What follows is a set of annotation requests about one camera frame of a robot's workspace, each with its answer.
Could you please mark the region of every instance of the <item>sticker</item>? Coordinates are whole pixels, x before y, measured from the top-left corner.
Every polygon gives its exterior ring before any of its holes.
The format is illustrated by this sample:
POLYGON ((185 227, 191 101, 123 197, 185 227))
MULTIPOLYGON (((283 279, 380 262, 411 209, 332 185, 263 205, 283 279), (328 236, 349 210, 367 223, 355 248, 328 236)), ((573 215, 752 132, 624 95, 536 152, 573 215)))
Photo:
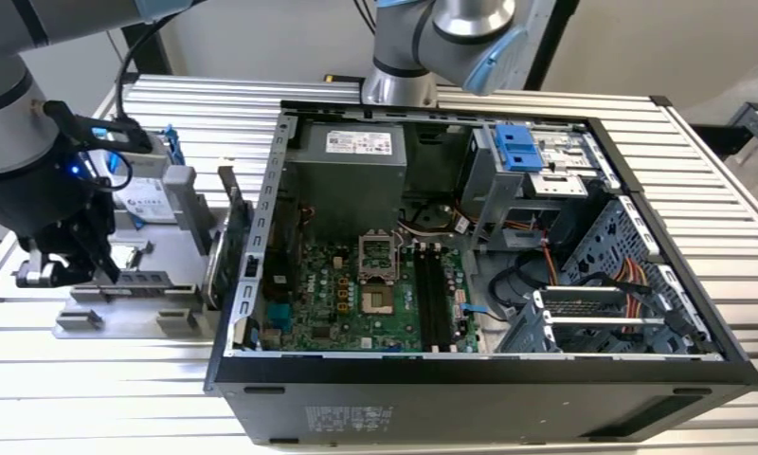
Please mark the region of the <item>sticker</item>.
POLYGON ((392 155, 391 133, 331 131, 327 135, 328 154, 392 155))
POLYGON ((319 433, 385 432, 391 427, 392 417, 392 406, 305 407, 308 429, 319 433))
POLYGON ((460 220, 457 220, 457 224, 455 225, 455 231, 459 234, 465 234, 468 228, 469 228, 469 220, 461 216, 460 220))
POLYGON ((129 187, 117 195, 129 213, 144 221, 175 221, 175 211, 159 179, 133 178, 129 187))

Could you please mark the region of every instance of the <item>motherboard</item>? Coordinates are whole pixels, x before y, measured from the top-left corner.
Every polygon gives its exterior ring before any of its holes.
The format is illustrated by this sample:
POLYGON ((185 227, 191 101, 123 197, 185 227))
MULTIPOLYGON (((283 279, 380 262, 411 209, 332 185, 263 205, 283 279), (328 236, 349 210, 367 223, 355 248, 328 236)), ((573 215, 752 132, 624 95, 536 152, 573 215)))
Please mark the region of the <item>motherboard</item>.
POLYGON ((435 251, 423 244, 400 247, 395 239, 383 243, 371 234, 360 241, 305 245, 293 301, 273 302, 268 308, 265 347, 297 352, 477 352, 477 328, 461 312, 469 292, 457 251, 435 251), (396 268, 384 277, 395 280, 365 275, 365 270, 376 274, 389 267, 396 268), (428 276, 432 273, 440 280, 428 276), (432 292, 425 282, 437 282, 443 289, 432 292))

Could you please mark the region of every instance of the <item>aluminum extrusion table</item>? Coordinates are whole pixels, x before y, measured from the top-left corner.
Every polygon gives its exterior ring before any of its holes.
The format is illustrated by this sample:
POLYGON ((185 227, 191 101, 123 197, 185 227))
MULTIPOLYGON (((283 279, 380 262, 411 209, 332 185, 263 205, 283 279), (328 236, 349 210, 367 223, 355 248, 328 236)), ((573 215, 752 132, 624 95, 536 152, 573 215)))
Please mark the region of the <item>aluminum extrusion table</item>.
MULTIPOLYGON (((127 110, 147 128, 179 129, 197 190, 227 196, 231 163, 256 199, 280 100, 357 102, 349 83, 231 82, 143 77, 127 110)), ((449 109, 599 117, 647 188, 671 234, 758 369, 758 204, 672 107, 648 97, 501 92, 480 99, 441 88, 449 109)), ((111 96, 97 117, 112 113, 111 96)), ((639 445, 251 447, 221 398, 203 395, 211 342, 53 338, 65 289, 17 289, 24 254, 0 245, 0 452, 758 454, 758 391, 639 445)))

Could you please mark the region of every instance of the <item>ram slot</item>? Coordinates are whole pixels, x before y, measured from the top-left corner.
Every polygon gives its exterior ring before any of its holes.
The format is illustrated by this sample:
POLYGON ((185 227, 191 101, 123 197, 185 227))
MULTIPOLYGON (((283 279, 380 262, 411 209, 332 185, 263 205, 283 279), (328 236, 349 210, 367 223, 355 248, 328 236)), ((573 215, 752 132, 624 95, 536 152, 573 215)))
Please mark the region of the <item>ram slot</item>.
POLYGON ((423 349, 432 351, 437 347, 439 352, 448 352, 453 334, 440 253, 432 250, 417 251, 413 265, 423 349))

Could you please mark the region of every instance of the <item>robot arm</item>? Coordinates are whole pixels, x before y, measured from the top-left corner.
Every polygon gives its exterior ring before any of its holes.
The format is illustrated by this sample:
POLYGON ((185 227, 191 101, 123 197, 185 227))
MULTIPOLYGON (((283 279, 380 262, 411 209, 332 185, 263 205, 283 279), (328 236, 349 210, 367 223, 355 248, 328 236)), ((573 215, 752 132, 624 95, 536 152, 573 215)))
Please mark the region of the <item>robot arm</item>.
POLYGON ((101 271, 116 281, 108 236, 115 232, 107 189, 72 170, 92 149, 152 150, 133 122, 73 116, 64 103, 45 102, 19 57, 113 27, 155 20, 200 3, 192 0, 0 0, 0 224, 31 253, 17 285, 56 287, 88 282, 101 271), (107 143, 92 127, 125 133, 107 143), (63 261, 55 261, 56 254, 63 261))
POLYGON ((377 12, 363 102, 435 107, 432 73, 481 96, 503 86, 527 42, 515 0, 379 0, 377 12))

